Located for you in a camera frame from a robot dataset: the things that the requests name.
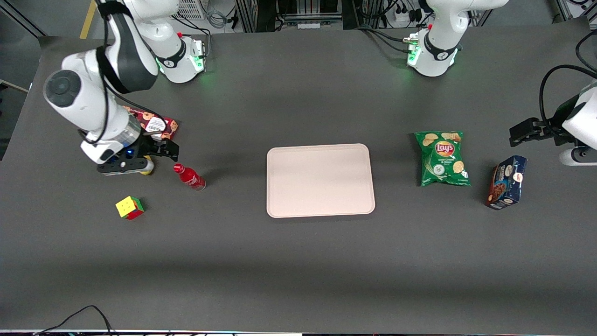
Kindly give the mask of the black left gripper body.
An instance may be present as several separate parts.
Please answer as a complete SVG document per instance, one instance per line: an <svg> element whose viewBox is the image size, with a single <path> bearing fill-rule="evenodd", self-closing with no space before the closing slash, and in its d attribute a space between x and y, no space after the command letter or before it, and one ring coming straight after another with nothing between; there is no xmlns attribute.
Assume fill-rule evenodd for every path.
<svg viewBox="0 0 597 336"><path fill-rule="evenodd" d="M564 119L552 117L547 120L539 120L531 117L527 121L531 130L526 141L553 139L554 142L568 142L568 132L562 126Z"/></svg>

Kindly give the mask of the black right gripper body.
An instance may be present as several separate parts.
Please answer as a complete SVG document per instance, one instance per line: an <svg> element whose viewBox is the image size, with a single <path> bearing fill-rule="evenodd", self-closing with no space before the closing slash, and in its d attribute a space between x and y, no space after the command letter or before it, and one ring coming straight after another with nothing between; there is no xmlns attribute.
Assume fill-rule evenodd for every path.
<svg viewBox="0 0 597 336"><path fill-rule="evenodd" d="M132 159L141 159L147 155L164 156L162 153L162 140L156 140L151 135L141 135L132 144Z"/></svg>

